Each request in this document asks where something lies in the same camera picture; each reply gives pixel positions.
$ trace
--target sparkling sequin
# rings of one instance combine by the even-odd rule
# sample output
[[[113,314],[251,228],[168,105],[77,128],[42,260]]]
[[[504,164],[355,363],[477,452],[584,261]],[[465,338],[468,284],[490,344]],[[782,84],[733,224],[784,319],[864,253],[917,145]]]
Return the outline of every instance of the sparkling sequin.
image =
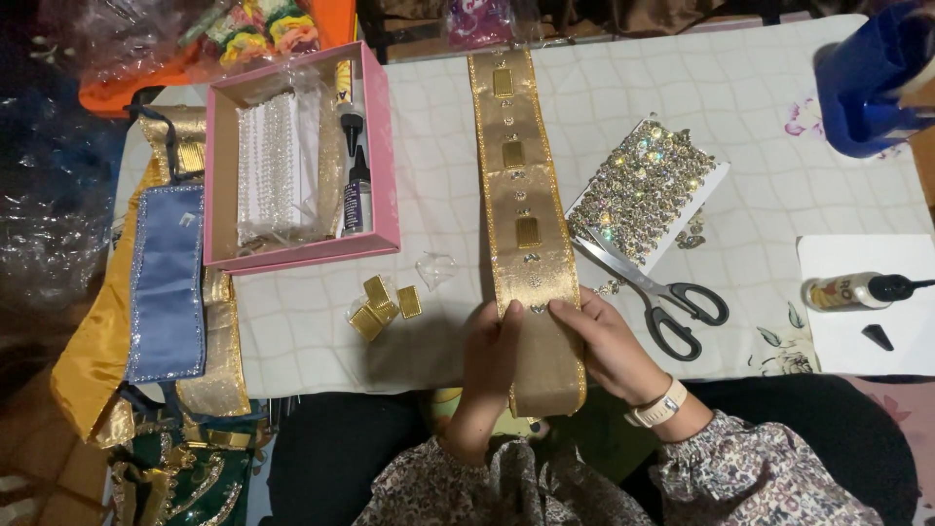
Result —
[[[686,132],[643,121],[600,165],[568,215],[568,227],[582,237],[597,227],[630,260],[645,264],[714,168]]]

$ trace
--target person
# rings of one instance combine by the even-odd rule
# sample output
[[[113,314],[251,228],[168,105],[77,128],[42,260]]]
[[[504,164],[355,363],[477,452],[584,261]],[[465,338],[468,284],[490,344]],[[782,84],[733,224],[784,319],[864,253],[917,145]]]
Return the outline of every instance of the person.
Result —
[[[580,310],[560,300],[552,300],[549,310],[587,343],[588,372],[631,407],[658,400],[673,385],[672,377],[643,350],[609,303],[585,287],[581,297]],[[543,462],[523,439],[490,446],[515,373],[524,315],[541,314],[524,314],[514,300],[501,323],[492,302],[470,322],[461,400],[443,436],[430,437],[411,393],[303,397],[283,422],[272,455],[272,524],[856,525],[883,524],[881,516],[887,524],[911,520],[917,482],[899,428],[868,397],[852,387],[853,392],[840,390],[838,382],[846,382],[823,375],[793,376],[830,378],[831,384],[814,389],[799,383],[784,392],[770,387],[757,394],[758,387],[750,391],[742,385],[768,386],[774,383],[770,378],[734,381],[741,384],[733,387],[731,382],[689,386],[692,391],[703,387],[714,400],[740,401],[742,411],[745,403],[757,400],[767,407],[786,405],[775,400],[777,393],[792,397],[792,403],[798,402],[796,393],[818,393],[812,402],[826,417],[801,407],[759,414],[821,420],[804,429],[821,429],[826,420],[870,426],[825,429],[825,435],[838,436],[825,440],[824,449],[841,482],[873,506],[843,488],[789,427],[762,418],[756,425],[748,423],[712,410],[691,393],[674,416],[651,428],[662,441],[652,458],[657,465],[643,466],[621,487],[574,454]],[[745,389],[750,396],[743,395]],[[848,438],[861,434],[856,431],[867,434],[867,440]],[[821,442],[819,433],[809,434]]]

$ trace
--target right hand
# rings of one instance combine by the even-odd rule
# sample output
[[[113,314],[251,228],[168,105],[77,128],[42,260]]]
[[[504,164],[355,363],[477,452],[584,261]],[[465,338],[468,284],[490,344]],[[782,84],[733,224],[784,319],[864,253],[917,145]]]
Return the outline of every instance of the right hand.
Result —
[[[581,334],[590,351],[584,365],[598,383],[631,406],[666,394],[672,379],[656,365],[624,318],[593,290],[581,287],[582,308],[562,300],[549,302],[555,317]]]

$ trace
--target cardboard box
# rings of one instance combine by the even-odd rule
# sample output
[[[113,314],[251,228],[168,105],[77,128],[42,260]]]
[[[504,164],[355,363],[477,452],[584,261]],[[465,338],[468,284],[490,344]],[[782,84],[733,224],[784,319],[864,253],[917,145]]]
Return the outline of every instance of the cardboard box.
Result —
[[[237,257],[237,108],[260,93],[288,91],[286,65],[267,66],[215,82],[208,87],[208,143],[205,152],[205,249],[204,264],[231,274],[318,265],[357,257],[399,252],[399,213],[396,209],[396,175],[393,132],[386,72],[363,41],[318,51],[290,62],[291,67],[314,65],[323,79],[335,65],[357,61],[364,84],[367,131],[367,165],[373,198],[373,230],[336,240]]]

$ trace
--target wristwatch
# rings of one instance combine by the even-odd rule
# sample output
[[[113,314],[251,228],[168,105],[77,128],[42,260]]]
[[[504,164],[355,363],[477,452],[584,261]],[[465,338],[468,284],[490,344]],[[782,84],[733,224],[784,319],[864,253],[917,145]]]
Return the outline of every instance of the wristwatch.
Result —
[[[672,385],[666,394],[662,395],[655,402],[650,402],[642,407],[635,407],[632,411],[624,415],[630,425],[638,428],[652,428],[658,426],[666,420],[675,416],[679,408],[688,397],[688,390],[675,378],[672,378]]]

